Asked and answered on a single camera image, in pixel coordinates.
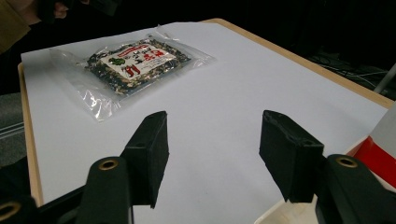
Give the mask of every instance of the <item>plastic bag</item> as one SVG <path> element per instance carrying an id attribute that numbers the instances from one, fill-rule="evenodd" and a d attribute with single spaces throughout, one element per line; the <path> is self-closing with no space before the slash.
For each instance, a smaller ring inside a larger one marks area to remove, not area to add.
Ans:
<path id="1" fill-rule="evenodd" d="M 49 53 L 93 117 L 103 121 L 153 83 L 216 60 L 168 34 L 158 26 L 144 39 L 105 46 L 88 58 L 60 49 Z"/>

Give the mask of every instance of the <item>red object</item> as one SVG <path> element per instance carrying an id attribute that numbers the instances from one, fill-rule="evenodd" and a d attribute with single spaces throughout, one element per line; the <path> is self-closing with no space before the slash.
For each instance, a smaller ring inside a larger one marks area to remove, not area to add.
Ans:
<path id="1" fill-rule="evenodd" d="M 371 136 L 364 140 L 353 157 L 396 188 L 396 159 L 379 147 Z"/>

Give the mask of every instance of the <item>printed label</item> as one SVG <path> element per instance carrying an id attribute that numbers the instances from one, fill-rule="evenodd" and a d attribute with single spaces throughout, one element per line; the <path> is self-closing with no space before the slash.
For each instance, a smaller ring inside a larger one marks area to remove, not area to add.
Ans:
<path id="1" fill-rule="evenodd" d="M 132 80 L 175 58 L 175 55 L 163 49 L 142 44 L 106 56 L 101 61 L 123 77 Z"/>

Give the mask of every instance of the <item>table edge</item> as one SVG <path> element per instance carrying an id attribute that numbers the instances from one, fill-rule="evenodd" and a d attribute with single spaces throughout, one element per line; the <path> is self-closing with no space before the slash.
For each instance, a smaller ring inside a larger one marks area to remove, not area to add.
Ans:
<path id="1" fill-rule="evenodd" d="M 221 18 L 213 18 L 201 22 L 212 22 L 220 24 L 272 51 L 279 53 L 280 55 L 308 68 L 309 70 L 326 77 L 327 79 L 351 90 L 359 94 L 360 96 L 378 104 L 382 105 L 385 108 L 390 108 L 393 105 L 393 101 L 389 98 L 376 93 L 374 91 L 370 91 L 363 86 L 360 86 L 344 77 L 338 76 L 330 70 L 327 70 L 318 64 L 311 63 L 307 59 L 300 57 L 286 49 L 281 48 L 278 45 L 275 45 L 253 33 L 234 25 L 224 19 Z M 24 81 L 24 73 L 23 73 L 23 65 L 22 63 L 18 64 L 18 71 L 20 76 L 20 86 L 21 86 L 21 100 L 22 100 L 22 109 L 23 109 L 23 120 L 25 125 L 25 138 L 26 138 L 26 150 L 27 150 L 27 159 L 28 159 L 28 167 L 29 167 L 29 176 L 30 176 L 30 188 L 31 195 L 35 199 L 37 206 L 41 206 L 44 203 L 43 200 L 43 192 L 40 181 L 40 173 L 37 164 L 37 156 L 35 151 L 35 139 L 33 133 L 32 120 L 30 116 L 30 108 L 29 108 L 29 100 L 27 96 L 26 84 Z"/>

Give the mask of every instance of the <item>white tabletop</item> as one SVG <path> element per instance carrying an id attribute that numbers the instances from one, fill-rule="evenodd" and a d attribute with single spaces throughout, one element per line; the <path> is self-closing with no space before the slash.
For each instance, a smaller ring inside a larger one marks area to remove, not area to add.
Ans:
<path id="1" fill-rule="evenodd" d="M 143 94 L 97 122 L 50 63 L 47 49 L 22 54 L 44 202 L 85 184 L 90 166 L 119 156 L 145 116 L 168 114 L 169 161 L 155 209 L 134 206 L 135 223 L 253 223 L 282 199 L 259 156 L 262 112 L 291 117 L 344 153 L 387 109 L 215 23 L 163 26 L 217 59 Z M 59 47 L 87 57 L 153 29 Z"/>

